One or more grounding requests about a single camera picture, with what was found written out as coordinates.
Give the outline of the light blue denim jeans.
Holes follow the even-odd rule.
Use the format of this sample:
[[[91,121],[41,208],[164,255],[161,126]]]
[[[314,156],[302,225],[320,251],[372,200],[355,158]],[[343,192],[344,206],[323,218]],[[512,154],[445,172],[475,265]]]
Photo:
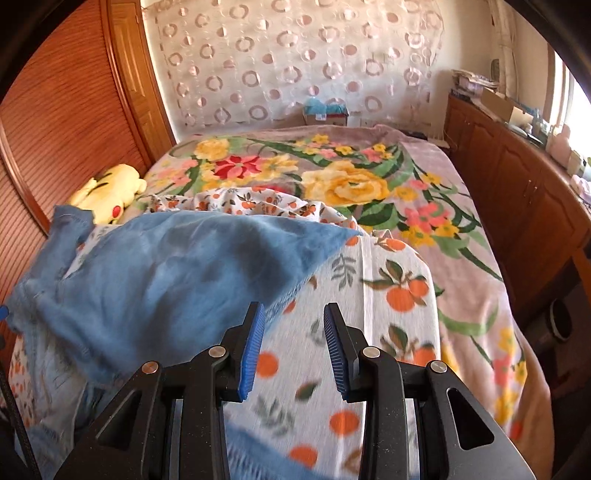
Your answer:
[[[24,338],[37,422],[28,429],[52,478],[90,421],[145,362],[173,365],[221,341],[249,303],[276,320],[355,231],[283,217],[176,211],[140,215],[83,260],[92,214],[55,209],[50,234],[7,299]]]

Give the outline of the wooden sideboard cabinet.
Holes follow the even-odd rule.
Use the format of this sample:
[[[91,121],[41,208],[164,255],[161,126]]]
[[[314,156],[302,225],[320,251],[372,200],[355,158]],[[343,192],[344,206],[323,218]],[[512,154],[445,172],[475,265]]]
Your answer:
[[[526,325],[590,272],[590,212],[549,157],[450,95],[444,138],[491,243],[515,319]]]

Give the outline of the yellow plush toy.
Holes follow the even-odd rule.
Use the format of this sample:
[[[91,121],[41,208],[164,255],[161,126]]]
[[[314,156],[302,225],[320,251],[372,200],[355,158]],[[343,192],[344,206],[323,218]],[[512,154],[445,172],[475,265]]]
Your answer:
[[[91,211],[95,224],[111,224],[121,218],[124,210],[146,188],[147,182],[135,168],[118,164],[89,179],[70,197],[68,204]]]

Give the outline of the pink floral blanket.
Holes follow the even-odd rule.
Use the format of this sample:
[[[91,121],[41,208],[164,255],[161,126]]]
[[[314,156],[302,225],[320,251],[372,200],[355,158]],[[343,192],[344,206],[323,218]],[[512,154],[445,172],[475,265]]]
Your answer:
[[[467,187],[436,146],[386,126],[294,127],[195,135],[165,153],[124,219],[157,210],[267,214],[356,230],[287,302],[263,342],[249,401],[228,425],[266,459],[232,467],[257,478],[353,479],[363,414],[335,389],[322,311],[394,358],[445,362],[472,390],[540,479],[554,429],[541,366],[511,312],[500,267]]]

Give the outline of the pink bottle on sideboard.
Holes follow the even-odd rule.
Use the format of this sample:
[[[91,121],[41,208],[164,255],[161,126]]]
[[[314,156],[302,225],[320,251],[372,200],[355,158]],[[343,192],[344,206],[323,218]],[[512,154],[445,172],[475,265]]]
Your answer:
[[[570,147],[570,127],[567,124],[562,125],[560,132],[553,131],[549,137],[549,155],[562,167],[567,168],[572,149]]]

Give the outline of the open cardboard box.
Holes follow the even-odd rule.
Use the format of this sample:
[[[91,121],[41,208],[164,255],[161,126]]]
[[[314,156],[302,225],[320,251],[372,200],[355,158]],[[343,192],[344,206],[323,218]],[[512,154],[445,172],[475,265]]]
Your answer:
[[[533,121],[533,115],[528,113],[515,100],[504,97],[489,88],[484,88],[480,97],[482,105],[499,117],[503,122],[522,126]]]

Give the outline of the wooden louvered wardrobe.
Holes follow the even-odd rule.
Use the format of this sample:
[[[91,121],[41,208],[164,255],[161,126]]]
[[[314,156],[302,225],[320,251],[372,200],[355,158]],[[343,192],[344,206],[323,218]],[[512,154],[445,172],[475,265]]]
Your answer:
[[[139,2],[3,2],[2,294],[56,205],[113,165],[147,171],[173,143]]]

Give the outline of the stack of papers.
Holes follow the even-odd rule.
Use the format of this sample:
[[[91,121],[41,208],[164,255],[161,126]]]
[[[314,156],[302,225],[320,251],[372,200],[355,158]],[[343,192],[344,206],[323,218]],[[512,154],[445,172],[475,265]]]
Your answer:
[[[473,97],[481,97],[485,90],[496,92],[499,87],[497,82],[471,71],[454,69],[452,75],[456,88]]]

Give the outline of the cardboard box with blue items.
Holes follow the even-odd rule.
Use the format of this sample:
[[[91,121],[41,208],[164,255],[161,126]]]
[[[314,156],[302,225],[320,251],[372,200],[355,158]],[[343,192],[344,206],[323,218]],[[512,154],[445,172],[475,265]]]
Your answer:
[[[318,98],[311,98],[304,103],[303,116],[307,125],[347,126],[349,110],[342,99],[332,98],[322,102]]]

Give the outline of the circle pattern sheer curtain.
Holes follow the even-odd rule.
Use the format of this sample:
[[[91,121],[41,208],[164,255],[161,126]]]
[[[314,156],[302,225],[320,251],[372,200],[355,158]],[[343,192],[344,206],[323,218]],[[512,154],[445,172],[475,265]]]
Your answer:
[[[444,20],[434,1],[145,1],[172,130],[284,128],[342,99],[350,126],[431,124]]]

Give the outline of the beige side curtain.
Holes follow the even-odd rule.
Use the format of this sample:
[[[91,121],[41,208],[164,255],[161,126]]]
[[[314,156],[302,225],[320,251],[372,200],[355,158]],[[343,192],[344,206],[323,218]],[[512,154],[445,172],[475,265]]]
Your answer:
[[[514,10],[506,1],[489,0],[499,60],[499,91],[518,98],[518,73],[515,56],[516,23]]]

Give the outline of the window with wooden frame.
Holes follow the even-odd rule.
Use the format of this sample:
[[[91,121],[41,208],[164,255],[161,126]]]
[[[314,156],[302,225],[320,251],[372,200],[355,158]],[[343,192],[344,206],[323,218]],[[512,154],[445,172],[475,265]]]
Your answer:
[[[544,119],[559,132],[570,129],[569,144],[580,156],[590,155],[590,101],[558,53],[548,46]]]

